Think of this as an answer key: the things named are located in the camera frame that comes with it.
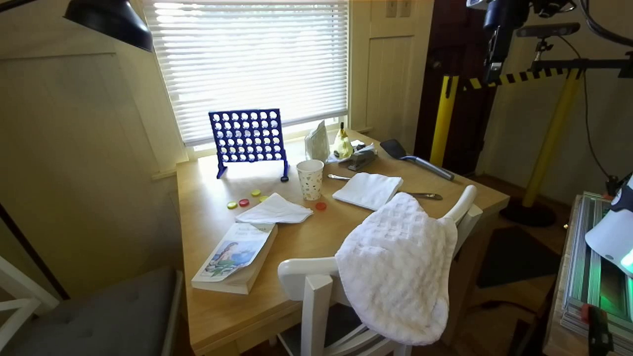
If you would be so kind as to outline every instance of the cable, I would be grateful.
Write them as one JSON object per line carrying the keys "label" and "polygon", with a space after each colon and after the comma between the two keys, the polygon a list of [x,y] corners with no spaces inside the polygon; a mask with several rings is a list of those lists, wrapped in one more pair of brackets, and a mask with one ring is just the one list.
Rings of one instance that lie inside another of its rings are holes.
{"label": "cable", "polygon": [[606,40],[610,40],[610,42],[616,42],[616,44],[633,48],[633,40],[631,40],[631,38],[620,36],[620,34],[604,28],[602,24],[598,24],[598,22],[594,20],[592,10],[590,10],[590,0],[580,0],[580,8],[582,8],[582,12],[586,14],[592,30],[594,30],[598,36],[602,36],[602,38],[606,38]]}
{"label": "cable", "polygon": [[[578,60],[582,60],[580,52],[576,50],[576,46],[572,42],[568,42],[564,36],[558,36],[574,54]],[[596,166],[602,170],[602,174],[608,178],[608,192],[614,196],[614,190],[620,188],[622,180],[614,174],[610,174],[606,170],[606,166],[600,162],[596,149],[594,149],[594,141],[592,141],[592,129],[590,129],[590,81],[588,81],[588,72],[582,72],[582,89],[584,89],[584,117],[586,117],[586,137],[588,137],[588,147],[592,153],[592,159],[596,162]]]}

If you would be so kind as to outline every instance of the white chair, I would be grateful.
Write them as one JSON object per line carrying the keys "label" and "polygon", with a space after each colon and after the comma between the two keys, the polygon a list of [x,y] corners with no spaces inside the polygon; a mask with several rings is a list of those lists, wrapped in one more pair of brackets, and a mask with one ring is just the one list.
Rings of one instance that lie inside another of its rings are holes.
{"label": "white chair", "polygon": [[[473,206],[475,196],[475,186],[467,186],[459,202],[443,218],[440,218],[440,222],[443,224],[457,226],[457,248],[461,248],[461,244],[473,232],[477,220],[481,218],[481,210]],[[408,344],[388,340],[386,337],[364,327],[354,317],[354,311],[349,307],[349,297],[345,295],[345,289],[341,285],[335,257],[287,259],[279,263],[277,273],[285,295],[291,301],[303,303],[301,325],[279,335],[279,340],[289,354],[374,356],[394,352],[396,356],[408,356],[412,352]],[[333,337],[335,342],[329,340],[333,327],[347,329],[335,331],[339,333],[339,337]]]}
{"label": "white chair", "polygon": [[172,352],[182,277],[157,269],[83,301],[58,301],[0,257],[0,352],[10,356]]}

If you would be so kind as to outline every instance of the white towel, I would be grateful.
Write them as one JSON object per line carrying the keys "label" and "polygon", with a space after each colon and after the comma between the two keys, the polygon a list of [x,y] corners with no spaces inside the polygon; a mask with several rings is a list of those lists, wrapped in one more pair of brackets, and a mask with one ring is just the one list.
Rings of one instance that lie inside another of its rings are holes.
{"label": "white towel", "polygon": [[410,194],[368,216],[335,255],[360,321],[396,342],[436,342],[449,317],[455,242],[455,224],[430,218]]}
{"label": "white towel", "polygon": [[277,192],[265,198],[256,208],[236,216],[236,222],[246,224],[301,224],[313,216],[313,210],[287,202]]}
{"label": "white towel", "polygon": [[392,200],[400,186],[400,176],[358,172],[351,182],[337,190],[333,198],[366,210],[378,210]]}

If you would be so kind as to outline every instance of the floor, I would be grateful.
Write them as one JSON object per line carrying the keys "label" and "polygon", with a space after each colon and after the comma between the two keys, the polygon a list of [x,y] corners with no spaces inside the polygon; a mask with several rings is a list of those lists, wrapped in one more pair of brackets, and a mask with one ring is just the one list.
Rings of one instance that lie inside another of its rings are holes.
{"label": "floor", "polygon": [[[479,182],[493,186],[501,192],[521,198],[523,190],[505,184],[497,178],[477,178]],[[529,228],[523,226],[531,236],[534,236],[548,250],[560,253],[566,242],[564,224],[570,218],[570,206],[538,200],[538,204],[550,208],[556,214],[556,224],[548,228]],[[495,222],[495,228],[517,226],[505,218]],[[414,356],[503,356],[513,354],[515,327],[521,321],[525,327],[536,327],[534,313],[542,313],[548,297],[548,289],[556,283],[552,277],[525,279],[501,287],[477,289],[469,299],[469,313],[459,325],[459,335],[451,344],[434,344],[426,348],[416,348]],[[509,305],[487,307],[489,301],[509,301]],[[186,327],[180,329],[176,340],[176,356],[190,356],[192,350],[186,342]],[[246,356],[283,356],[285,350],[277,344],[262,344]]]}

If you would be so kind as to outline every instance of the paper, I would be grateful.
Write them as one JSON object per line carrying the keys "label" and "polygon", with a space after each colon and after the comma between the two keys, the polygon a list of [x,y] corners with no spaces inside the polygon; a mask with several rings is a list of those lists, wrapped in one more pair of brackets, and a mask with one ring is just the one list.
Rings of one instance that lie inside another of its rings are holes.
{"label": "paper", "polygon": [[333,198],[366,210],[378,210],[392,200],[400,186],[400,176],[358,172]]}
{"label": "paper", "polygon": [[234,224],[194,279],[224,281],[252,265],[275,226]]}
{"label": "paper", "polygon": [[260,206],[236,216],[246,224],[301,224],[313,210],[287,202],[277,192],[265,198]]}

